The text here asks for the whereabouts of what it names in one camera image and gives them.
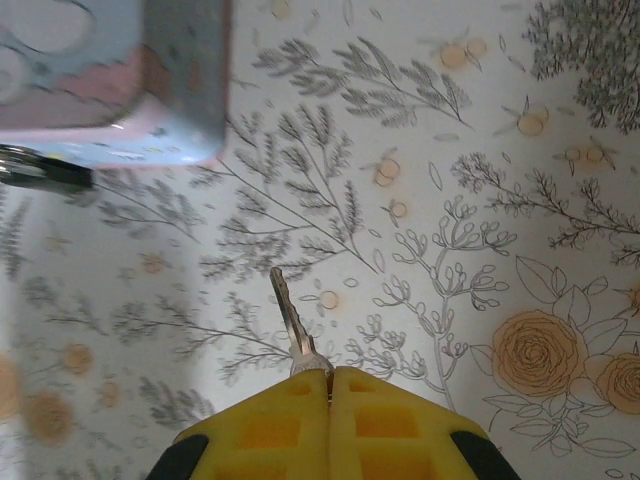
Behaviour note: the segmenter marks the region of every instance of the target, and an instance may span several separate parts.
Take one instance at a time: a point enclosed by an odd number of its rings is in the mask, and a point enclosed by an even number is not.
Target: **key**
[[[316,352],[313,337],[307,333],[302,323],[300,323],[300,316],[289,298],[289,287],[287,287],[287,282],[282,276],[282,270],[278,267],[273,267],[269,278],[278,299],[280,313],[291,341],[289,353],[293,357],[293,363],[289,372],[290,376],[305,370],[319,368],[324,370],[327,377],[329,377],[333,373],[333,365],[324,356]]]

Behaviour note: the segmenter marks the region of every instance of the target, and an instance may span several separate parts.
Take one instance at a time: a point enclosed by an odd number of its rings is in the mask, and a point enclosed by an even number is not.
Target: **floral wallpaper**
[[[640,478],[640,5],[234,7],[224,156],[1,189],[3,478],[142,479],[286,378],[274,265],[523,479]]]

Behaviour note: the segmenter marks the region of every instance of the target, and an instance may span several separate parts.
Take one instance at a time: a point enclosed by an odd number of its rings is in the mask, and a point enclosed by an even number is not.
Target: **key blade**
[[[278,267],[273,267],[269,273],[269,278],[271,279],[271,285],[276,294],[280,313],[282,314],[289,338],[292,342],[295,341],[298,344],[302,354],[313,351],[313,339],[307,334],[302,323],[300,323],[298,311],[291,303],[289,287],[282,276],[282,270]]]

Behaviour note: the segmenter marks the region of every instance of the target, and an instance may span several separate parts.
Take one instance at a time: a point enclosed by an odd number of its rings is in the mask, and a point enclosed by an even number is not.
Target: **metal key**
[[[327,377],[329,377],[333,373],[333,365],[316,352],[313,337],[307,333],[302,323],[300,323],[300,316],[289,298],[289,287],[287,287],[287,282],[282,276],[282,270],[278,267],[273,267],[269,277],[271,278],[271,285],[273,285],[276,293],[280,313],[291,341],[289,353],[293,357],[293,363],[291,364],[290,376],[305,370],[319,368],[324,370]]]

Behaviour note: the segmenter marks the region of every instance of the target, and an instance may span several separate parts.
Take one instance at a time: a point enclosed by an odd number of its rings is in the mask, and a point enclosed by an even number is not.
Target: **yellow plastic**
[[[182,432],[209,437],[191,480],[476,480],[449,434],[474,422],[356,368],[300,373]]]

